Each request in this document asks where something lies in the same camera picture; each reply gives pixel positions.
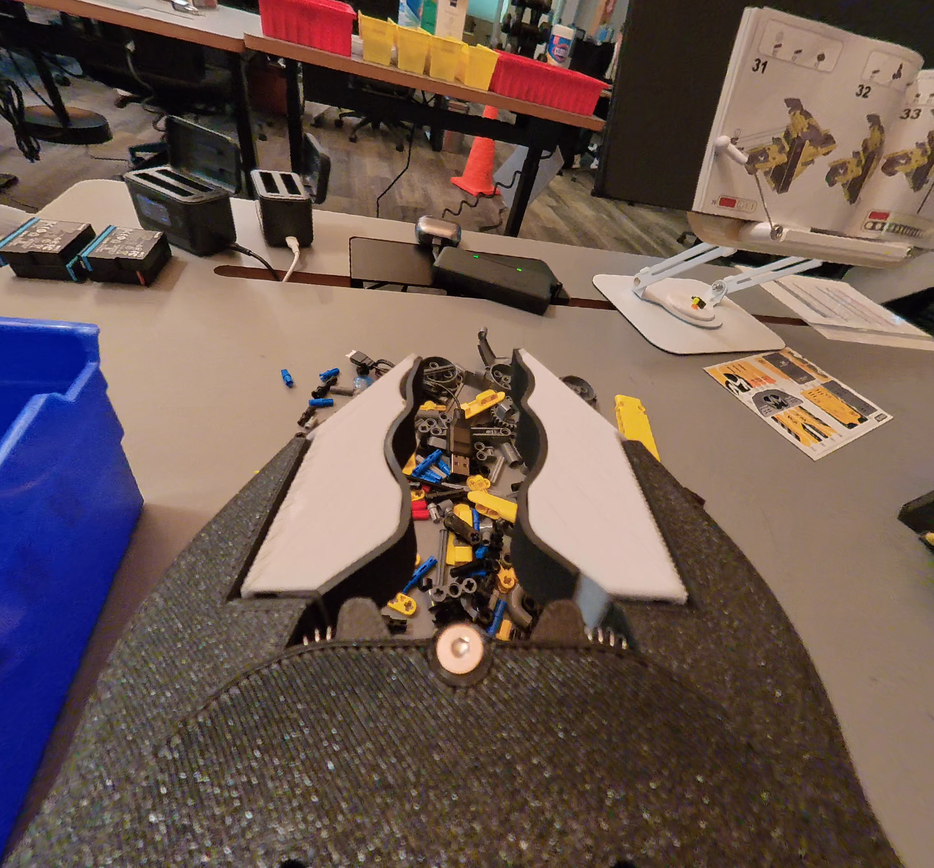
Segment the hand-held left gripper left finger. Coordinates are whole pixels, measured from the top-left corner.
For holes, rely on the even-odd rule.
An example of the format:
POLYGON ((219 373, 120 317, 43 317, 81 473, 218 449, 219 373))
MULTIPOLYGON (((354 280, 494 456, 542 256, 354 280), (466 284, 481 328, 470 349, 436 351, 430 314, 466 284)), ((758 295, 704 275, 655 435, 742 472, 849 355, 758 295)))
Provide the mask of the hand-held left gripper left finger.
POLYGON ((414 572, 409 480, 424 398, 411 354, 313 433, 241 588, 266 595, 388 602, 414 572))

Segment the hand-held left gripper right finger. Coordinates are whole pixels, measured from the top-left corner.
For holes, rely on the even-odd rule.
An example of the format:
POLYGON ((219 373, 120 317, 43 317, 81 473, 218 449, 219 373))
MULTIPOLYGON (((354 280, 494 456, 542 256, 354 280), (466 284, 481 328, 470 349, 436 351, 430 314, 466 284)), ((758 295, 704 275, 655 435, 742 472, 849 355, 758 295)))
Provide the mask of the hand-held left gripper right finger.
POLYGON ((671 548, 633 467, 639 443, 525 349, 512 355, 516 445, 528 474, 511 542, 539 605, 570 600, 595 627, 618 601, 685 605, 671 548))

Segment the pile of small building parts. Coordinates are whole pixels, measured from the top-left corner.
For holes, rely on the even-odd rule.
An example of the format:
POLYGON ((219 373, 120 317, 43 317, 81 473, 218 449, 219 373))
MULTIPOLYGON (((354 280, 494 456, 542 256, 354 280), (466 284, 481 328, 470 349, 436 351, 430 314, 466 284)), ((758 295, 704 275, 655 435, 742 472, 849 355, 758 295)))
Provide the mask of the pile of small building parts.
MULTIPOLYGON (((397 364, 391 365, 384 360, 370 360, 368 357, 354 362, 358 368, 378 372, 371 386, 397 364)), ((357 392, 355 397, 365 390, 357 392)), ((435 399, 424 392, 423 386, 422 390, 424 398, 414 414, 416 447, 414 454, 403 467, 403 474, 408 477, 409 481, 416 540, 414 572, 403 584, 403 588, 388 602, 375 603, 378 605, 390 603, 391 611, 410 615, 412 612, 407 608, 398 608, 397 602, 412 603, 413 598, 406 595, 406 592, 419 586, 420 580, 430 570, 436 569, 437 575, 431 597, 434 603, 447 605, 449 602, 464 602, 468 598, 476 600, 482 592, 485 592, 486 601, 482 605, 472 608, 462 606, 460 612, 469 617, 469 622, 473 626, 485 626, 487 632, 494 635, 502 626, 501 619, 506 612, 505 603, 509 598, 517 599, 519 589, 523 589, 511 558, 511 542, 518 516, 520 488, 515 492, 504 490, 501 495, 497 483, 491 477, 484 474, 474 477, 470 471, 474 454, 467 454, 463 457, 461 454, 455 454, 453 448, 447 447, 427 448, 426 453, 421 454, 420 450, 424 443, 428 440, 439 440, 441 437, 432 435, 430 432, 423 432, 421 427, 422 422, 428 419, 429 428, 448 426, 455 431, 464 428, 468 445, 473 445, 473 434, 468 425, 471 417, 475 414, 480 415, 482 426, 498 427, 499 423, 490 421, 488 410, 491 407, 506 405, 514 418, 504 423, 506 434, 503 440, 516 447, 519 464, 526 468, 526 471, 520 474, 521 487, 528 474, 528 468, 516 445, 519 410, 512 398, 512 393, 506 395, 490 390, 484 393, 483 398, 477 396, 467 402, 466 407, 462 407, 458 396, 435 399)), ((334 413, 350 400, 339 405, 334 413)), ((314 420, 319 409, 333 405, 333 399, 313 396, 310 402, 306 425, 311 430, 308 435, 300 436, 300 460, 291 474, 286 491, 298 466, 302 463, 313 433, 334 414, 325 417, 322 424, 315 425, 314 420)), ((637 464, 639 455, 650 453, 642 443, 628 441, 625 438, 624 440, 640 444, 634 454, 633 467, 650 507, 670 544, 672 557, 676 563, 671 535, 663 529, 659 508, 649 501, 648 474, 637 464)), ((304 599, 310 601, 325 625, 331 625, 336 623, 340 607, 350 598, 344 602, 313 602, 308 598, 304 599)))

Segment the instruction booklet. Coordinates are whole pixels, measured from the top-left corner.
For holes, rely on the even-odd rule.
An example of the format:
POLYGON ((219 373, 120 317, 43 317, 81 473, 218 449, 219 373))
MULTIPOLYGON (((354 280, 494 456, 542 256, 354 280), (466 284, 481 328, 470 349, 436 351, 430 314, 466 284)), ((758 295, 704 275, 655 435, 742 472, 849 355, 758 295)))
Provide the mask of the instruction booklet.
POLYGON ((932 244, 932 79, 905 47, 746 8, 694 211, 932 244))

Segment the yellow long panel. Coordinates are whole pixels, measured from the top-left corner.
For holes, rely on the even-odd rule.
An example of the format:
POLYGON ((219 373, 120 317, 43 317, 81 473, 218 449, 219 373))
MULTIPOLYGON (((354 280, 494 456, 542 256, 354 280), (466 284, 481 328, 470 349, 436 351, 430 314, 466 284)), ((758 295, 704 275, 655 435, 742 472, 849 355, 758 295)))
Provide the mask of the yellow long panel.
POLYGON ((613 407, 617 428, 624 438, 642 443, 660 461, 658 445, 641 399, 630 395, 615 395, 613 407))

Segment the white book stand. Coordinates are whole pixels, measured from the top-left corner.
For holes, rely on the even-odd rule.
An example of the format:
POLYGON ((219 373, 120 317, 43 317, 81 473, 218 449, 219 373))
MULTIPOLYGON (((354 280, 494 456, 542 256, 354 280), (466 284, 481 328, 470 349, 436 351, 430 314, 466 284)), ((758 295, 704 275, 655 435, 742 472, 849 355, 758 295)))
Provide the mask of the white book stand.
POLYGON ((799 230, 772 222, 707 215, 698 236, 706 236, 680 255, 642 268, 634 276, 598 274, 592 283, 641 334, 660 350, 679 355, 779 350, 785 342, 730 296, 747 288, 842 262, 862 267, 895 267, 917 245, 865 239, 831 232, 799 230), (762 267, 735 272, 713 283, 684 278, 689 269, 734 255, 738 250, 778 255, 762 267), (692 313, 690 298, 708 302, 706 313, 692 313))

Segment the yellow grey sticker sheet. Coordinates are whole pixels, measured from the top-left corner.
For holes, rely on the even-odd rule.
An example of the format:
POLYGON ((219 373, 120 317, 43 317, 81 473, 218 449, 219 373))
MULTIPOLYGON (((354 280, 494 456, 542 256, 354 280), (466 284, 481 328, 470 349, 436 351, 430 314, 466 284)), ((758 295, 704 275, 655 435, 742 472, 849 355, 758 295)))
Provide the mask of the yellow grey sticker sheet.
POLYGON ((717 363, 705 372, 813 461, 892 420, 790 348, 717 363))

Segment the black power adapter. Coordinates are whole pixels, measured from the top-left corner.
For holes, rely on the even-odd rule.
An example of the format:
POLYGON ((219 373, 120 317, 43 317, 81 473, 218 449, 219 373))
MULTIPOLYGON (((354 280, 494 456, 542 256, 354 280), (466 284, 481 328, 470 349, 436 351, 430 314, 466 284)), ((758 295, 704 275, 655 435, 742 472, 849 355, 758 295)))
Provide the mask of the black power adapter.
POLYGON ((432 285, 450 295, 493 301, 544 314, 563 285, 541 259, 445 247, 431 270, 432 285))

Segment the blue plastic bin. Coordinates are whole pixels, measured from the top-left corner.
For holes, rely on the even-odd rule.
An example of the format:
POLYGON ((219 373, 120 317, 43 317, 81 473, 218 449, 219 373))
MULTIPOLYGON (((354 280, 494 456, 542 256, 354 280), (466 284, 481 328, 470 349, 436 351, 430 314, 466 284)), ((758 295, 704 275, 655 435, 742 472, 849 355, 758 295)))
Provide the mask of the blue plastic bin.
POLYGON ((1 321, 1 841, 143 506, 96 325, 1 321))

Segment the black battery charger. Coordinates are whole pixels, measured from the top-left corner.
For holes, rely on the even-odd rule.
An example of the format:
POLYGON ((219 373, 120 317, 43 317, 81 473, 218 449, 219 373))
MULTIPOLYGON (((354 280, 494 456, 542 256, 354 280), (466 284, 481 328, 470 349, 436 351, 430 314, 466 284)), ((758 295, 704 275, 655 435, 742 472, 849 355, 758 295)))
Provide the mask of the black battery charger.
POLYGON ((231 197, 239 193, 240 150, 230 138, 168 116, 168 164, 124 174, 140 224, 193 255, 236 242, 231 197))
POLYGON ((285 247, 289 238, 300 248, 314 239, 313 204, 328 194, 332 162, 318 139, 306 132, 297 173, 253 170, 251 182, 258 205, 263 236, 274 247, 285 247))

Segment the printed paper sheet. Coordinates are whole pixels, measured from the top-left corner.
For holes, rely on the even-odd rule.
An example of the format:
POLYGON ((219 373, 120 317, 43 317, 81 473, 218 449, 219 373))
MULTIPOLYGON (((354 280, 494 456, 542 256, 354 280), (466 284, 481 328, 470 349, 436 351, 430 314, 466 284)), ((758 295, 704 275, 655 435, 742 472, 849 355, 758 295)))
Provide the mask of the printed paper sheet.
POLYGON ((794 275, 761 288, 826 338, 933 350, 933 337, 846 283, 794 275))

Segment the black battery pack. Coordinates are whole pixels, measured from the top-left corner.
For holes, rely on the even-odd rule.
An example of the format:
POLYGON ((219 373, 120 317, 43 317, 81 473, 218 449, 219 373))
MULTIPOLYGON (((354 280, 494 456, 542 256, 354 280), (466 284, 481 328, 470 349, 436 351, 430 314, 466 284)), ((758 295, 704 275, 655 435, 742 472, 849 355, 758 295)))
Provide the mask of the black battery pack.
POLYGON ((81 253, 97 236, 88 223, 34 217, 1 243, 1 265, 19 278, 82 283, 81 253))
POLYGON ((78 262, 94 282, 149 287, 170 258, 163 232, 110 225, 82 250, 78 262))

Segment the orange traffic cone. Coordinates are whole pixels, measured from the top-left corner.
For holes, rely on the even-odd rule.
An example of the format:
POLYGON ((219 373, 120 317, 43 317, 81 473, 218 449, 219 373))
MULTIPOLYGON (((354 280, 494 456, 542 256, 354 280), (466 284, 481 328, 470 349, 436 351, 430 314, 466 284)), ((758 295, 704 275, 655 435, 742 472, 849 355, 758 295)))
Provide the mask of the orange traffic cone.
POLYGON ((450 183, 473 197, 495 196, 497 185, 493 180, 494 154, 493 138, 475 136, 462 174, 453 176, 450 183))

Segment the red plastic bin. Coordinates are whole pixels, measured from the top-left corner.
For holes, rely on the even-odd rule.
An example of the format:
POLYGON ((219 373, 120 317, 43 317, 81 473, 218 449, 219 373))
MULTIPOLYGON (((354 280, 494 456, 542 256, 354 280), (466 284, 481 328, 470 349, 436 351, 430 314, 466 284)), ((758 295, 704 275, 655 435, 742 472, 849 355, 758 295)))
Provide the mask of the red plastic bin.
POLYGON ((338 0, 258 0, 263 34, 350 57, 353 8, 338 0))
POLYGON ((510 99, 577 115, 594 114, 609 85, 584 73, 500 52, 489 90, 510 99))

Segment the wooden-edged table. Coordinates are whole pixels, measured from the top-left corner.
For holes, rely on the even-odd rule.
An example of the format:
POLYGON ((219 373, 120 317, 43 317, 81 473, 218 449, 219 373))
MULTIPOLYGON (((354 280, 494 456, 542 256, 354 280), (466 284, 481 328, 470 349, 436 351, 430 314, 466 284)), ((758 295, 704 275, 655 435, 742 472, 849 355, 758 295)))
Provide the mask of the wooden-edged table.
POLYGON ((422 74, 399 71, 390 66, 372 64, 354 57, 343 57, 317 48, 296 45, 263 34, 245 33, 248 49, 263 52, 285 61, 287 133, 290 164, 303 165, 302 148, 305 111, 299 88, 299 74, 310 78, 311 100, 336 108, 349 108, 397 120, 413 127, 453 129, 475 137, 490 138, 527 148, 504 233, 517 237, 544 151, 552 150, 566 127, 600 131, 604 121, 594 115, 578 115, 540 104, 470 89, 460 83, 440 81, 422 74), (516 115, 513 124, 484 116, 454 112, 441 104, 428 104, 414 98, 415 91, 432 94, 436 99, 449 98, 489 105, 516 115))
POLYGON ((262 32, 258 14, 220 5, 215 10, 192 15, 174 10, 163 0, 17 1, 222 51, 231 79, 244 183, 248 193, 252 193, 251 172, 257 168, 258 162, 244 56, 247 52, 246 37, 262 32))

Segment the small yellow bin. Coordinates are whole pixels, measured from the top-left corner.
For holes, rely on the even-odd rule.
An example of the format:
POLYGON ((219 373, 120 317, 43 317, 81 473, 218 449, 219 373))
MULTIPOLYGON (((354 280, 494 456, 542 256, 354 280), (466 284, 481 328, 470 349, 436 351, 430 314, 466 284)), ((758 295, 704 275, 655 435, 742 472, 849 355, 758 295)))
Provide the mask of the small yellow bin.
POLYGON ((427 75, 434 80, 463 83, 468 50, 469 46, 459 39, 432 35, 427 75))
POLYGON ((423 75, 428 66, 432 35, 420 27, 400 24, 396 29, 395 42, 398 69, 423 75))
POLYGON ((363 60, 380 66, 390 66, 393 48, 396 45, 397 23, 390 18, 378 18, 358 12, 357 25, 363 60))
POLYGON ((484 45, 463 45, 456 79, 469 89, 487 91, 499 61, 499 52, 484 45))

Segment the black divider panel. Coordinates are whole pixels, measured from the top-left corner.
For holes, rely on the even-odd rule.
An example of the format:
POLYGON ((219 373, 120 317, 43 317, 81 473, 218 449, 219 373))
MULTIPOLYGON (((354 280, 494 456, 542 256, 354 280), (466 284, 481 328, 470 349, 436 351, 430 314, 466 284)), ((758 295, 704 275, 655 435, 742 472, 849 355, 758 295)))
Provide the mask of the black divider panel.
POLYGON ((747 6, 902 45, 932 63, 933 0, 629 0, 596 196, 690 209, 747 6))

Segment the dumbbell rack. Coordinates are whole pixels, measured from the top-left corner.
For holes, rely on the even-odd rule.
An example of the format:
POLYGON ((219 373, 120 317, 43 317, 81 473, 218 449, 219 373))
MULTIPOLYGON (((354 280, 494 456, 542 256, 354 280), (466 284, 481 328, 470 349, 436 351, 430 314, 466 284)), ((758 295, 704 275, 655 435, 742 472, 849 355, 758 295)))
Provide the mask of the dumbbell rack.
POLYGON ((505 47, 514 53, 531 56, 535 48, 547 42, 553 0, 510 0, 512 11, 501 22, 505 47))

